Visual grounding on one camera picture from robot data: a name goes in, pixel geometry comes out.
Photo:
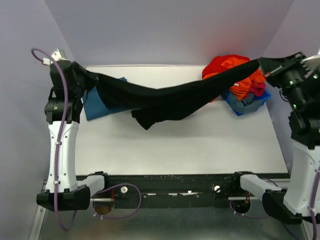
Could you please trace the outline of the black floral print t-shirt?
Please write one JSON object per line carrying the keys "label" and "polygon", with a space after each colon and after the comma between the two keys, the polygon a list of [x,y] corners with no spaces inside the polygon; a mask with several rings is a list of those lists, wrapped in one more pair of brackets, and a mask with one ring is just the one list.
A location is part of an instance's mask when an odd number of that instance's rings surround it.
{"label": "black floral print t-shirt", "polygon": [[179,121],[188,117],[236,82],[248,78],[259,69],[260,64],[255,59],[205,80],[158,89],[91,72],[76,62],[72,63],[72,67],[76,76],[83,78],[87,91],[96,88],[106,108],[131,110],[131,116],[148,130],[155,123]]}

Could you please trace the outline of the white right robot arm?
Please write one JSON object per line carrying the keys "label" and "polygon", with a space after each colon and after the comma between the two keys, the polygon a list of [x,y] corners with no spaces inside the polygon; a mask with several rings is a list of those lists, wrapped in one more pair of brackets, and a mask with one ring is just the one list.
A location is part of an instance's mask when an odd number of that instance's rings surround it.
{"label": "white right robot arm", "polygon": [[292,111],[288,118],[293,162],[288,188],[280,188],[252,172],[235,172],[230,191],[251,193],[268,216],[293,225],[320,222],[320,57],[297,52],[258,60],[270,85],[282,91]]}

